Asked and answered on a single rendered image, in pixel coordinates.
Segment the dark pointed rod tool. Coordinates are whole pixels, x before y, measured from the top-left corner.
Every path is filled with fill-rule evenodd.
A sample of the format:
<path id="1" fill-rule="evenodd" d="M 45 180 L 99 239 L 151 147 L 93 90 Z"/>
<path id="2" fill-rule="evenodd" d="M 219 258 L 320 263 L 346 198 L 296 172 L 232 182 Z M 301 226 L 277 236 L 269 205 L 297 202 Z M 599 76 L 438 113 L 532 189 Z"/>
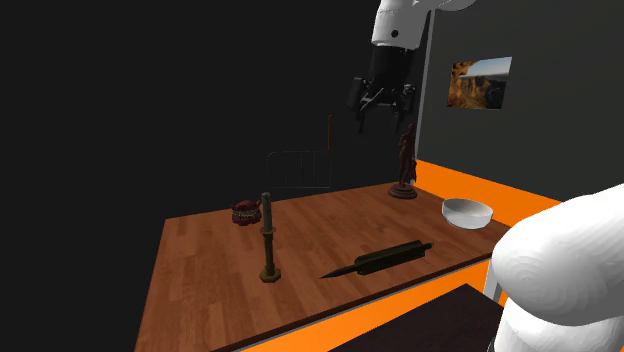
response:
<path id="1" fill-rule="evenodd" d="M 407 263 L 425 256 L 426 251 L 434 247 L 433 243 L 422 243 L 420 240 L 396 245 L 383 250 L 361 255 L 352 265 L 342 267 L 325 274 L 324 278 L 333 278 L 356 272 L 358 275 L 369 275 L 400 264 Z"/>

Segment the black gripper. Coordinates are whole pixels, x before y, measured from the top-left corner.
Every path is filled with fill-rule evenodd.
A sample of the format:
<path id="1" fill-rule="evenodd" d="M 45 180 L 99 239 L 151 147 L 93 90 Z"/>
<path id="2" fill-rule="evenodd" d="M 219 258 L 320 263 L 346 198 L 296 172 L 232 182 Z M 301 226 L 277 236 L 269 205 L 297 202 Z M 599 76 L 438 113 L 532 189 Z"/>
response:
<path id="1" fill-rule="evenodd" d="M 354 77 L 346 106 L 359 123 L 358 133 L 364 130 L 366 114 L 384 102 L 389 91 L 390 109 L 395 122 L 395 133 L 405 118 L 413 112 L 417 87 L 404 84 L 409 75 L 409 50 L 395 46 L 376 46 L 371 57 L 371 78 Z"/>

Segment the dark metal bar frame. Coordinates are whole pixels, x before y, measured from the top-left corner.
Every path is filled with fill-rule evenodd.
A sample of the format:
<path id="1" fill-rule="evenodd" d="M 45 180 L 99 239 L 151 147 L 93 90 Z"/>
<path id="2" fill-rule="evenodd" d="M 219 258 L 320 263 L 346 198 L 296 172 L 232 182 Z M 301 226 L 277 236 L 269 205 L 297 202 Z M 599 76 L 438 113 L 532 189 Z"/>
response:
<path id="1" fill-rule="evenodd" d="M 329 192 L 333 153 L 330 151 L 273 151 L 266 157 L 267 186 L 273 190 Z"/>

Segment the landscape wall picture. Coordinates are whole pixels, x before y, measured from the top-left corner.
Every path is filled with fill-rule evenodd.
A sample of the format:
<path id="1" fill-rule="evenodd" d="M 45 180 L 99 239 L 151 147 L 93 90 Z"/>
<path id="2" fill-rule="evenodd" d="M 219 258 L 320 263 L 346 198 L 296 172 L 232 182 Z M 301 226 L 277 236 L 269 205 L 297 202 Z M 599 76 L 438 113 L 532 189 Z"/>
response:
<path id="1" fill-rule="evenodd" d="M 452 65 L 449 108 L 501 110 L 512 58 L 456 62 Z"/>

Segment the brass candlestick with candle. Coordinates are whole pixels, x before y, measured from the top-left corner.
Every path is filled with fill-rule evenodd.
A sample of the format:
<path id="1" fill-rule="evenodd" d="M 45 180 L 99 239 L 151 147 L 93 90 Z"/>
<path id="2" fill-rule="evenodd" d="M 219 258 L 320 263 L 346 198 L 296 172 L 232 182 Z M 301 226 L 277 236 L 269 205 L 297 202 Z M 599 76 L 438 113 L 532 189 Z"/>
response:
<path id="1" fill-rule="evenodd" d="M 271 194 L 261 194 L 263 226 L 260 233 L 263 236 L 265 248 L 265 265 L 259 274 L 263 283 L 275 283 L 281 278 L 281 271 L 275 266 L 273 253 L 273 237 L 276 228 L 273 226 Z"/>

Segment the dark red denture model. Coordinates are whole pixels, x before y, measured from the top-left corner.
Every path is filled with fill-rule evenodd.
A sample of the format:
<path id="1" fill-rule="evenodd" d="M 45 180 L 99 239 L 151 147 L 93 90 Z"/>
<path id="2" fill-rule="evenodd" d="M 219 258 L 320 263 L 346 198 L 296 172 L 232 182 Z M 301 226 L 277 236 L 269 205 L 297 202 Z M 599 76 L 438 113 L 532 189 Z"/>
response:
<path id="1" fill-rule="evenodd" d="M 260 200 L 244 200 L 237 204 L 232 204 L 230 207 L 232 210 L 232 222 L 239 226 L 247 226 L 258 223 L 262 218 L 260 210 L 261 204 L 262 202 Z"/>

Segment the white bowl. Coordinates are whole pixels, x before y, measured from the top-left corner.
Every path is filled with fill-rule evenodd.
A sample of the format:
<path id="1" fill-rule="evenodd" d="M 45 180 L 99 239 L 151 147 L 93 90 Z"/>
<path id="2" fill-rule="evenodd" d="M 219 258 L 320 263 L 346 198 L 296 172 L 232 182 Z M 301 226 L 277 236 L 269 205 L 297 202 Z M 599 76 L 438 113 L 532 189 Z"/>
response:
<path id="1" fill-rule="evenodd" d="M 477 230 L 486 227 L 493 216 L 488 205 L 464 198 L 449 198 L 442 202 L 442 215 L 446 221 L 458 228 Z"/>

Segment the brown human figure statue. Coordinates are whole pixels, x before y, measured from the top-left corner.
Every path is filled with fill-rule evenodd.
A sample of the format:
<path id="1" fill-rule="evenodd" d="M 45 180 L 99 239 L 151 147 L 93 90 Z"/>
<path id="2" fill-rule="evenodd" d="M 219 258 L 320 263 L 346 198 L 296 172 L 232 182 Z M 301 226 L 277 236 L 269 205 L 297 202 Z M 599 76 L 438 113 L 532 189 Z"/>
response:
<path id="1" fill-rule="evenodd" d="M 398 182 L 388 189 L 388 194 L 397 199 L 414 199 L 417 193 L 412 183 L 416 180 L 415 157 L 416 126 L 408 125 L 408 130 L 399 140 L 399 174 Z"/>

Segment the wooden table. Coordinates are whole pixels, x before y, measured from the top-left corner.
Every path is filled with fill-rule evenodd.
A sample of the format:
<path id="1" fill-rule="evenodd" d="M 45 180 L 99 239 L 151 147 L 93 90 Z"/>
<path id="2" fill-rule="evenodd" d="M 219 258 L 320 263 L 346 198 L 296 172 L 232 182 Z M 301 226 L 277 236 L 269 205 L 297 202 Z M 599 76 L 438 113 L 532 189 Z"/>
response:
<path id="1" fill-rule="evenodd" d="M 450 225 L 439 197 L 389 196 L 386 185 L 272 206 L 275 283 L 259 274 L 265 249 L 256 225 L 227 210 L 165 222 L 135 352 L 229 352 L 487 258 L 506 231 Z M 420 240 L 424 257 L 369 275 L 324 278 L 368 253 Z"/>

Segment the dark robot stand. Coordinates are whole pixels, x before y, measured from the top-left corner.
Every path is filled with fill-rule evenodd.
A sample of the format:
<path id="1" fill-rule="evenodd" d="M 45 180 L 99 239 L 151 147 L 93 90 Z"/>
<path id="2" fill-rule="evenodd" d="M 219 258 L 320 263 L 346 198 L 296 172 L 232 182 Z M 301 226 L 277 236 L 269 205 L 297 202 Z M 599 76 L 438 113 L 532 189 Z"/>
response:
<path id="1" fill-rule="evenodd" d="M 464 284 L 329 352 L 487 352 L 502 311 Z"/>

